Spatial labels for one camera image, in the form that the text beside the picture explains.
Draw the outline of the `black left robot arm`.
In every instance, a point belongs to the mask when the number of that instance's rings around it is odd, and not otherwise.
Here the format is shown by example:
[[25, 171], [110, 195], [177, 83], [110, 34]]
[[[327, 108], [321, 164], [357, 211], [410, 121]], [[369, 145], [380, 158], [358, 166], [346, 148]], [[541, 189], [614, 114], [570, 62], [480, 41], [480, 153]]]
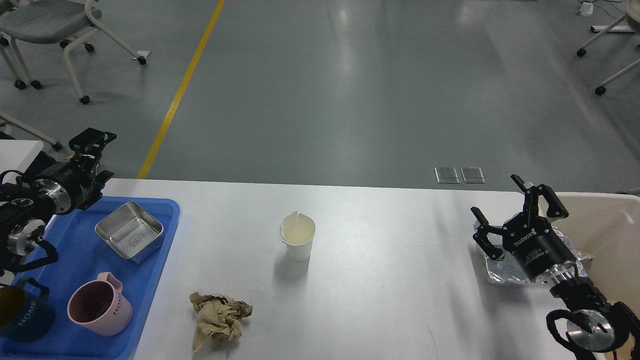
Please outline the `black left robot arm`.
[[16, 172], [14, 183], [1, 183], [1, 273], [18, 274], [57, 262], [59, 255], [45, 238], [55, 215], [87, 210], [103, 197], [112, 171], [99, 171], [105, 146], [117, 138], [87, 128], [69, 141], [74, 155], [35, 174]]

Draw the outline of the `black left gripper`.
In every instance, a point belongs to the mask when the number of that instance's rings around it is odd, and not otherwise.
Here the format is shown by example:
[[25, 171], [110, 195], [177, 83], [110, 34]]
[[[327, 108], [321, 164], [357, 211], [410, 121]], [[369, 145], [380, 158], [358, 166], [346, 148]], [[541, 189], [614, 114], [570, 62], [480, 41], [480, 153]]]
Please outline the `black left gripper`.
[[115, 133], [89, 127], [69, 142], [79, 158], [57, 164], [39, 173], [30, 184], [39, 196], [50, 199], [54, 215], [67, 215], [73, 210], [87, 210], [103, 197], [103, 189], [114, 173], [98, 171], [105, 146], [117, 138]]

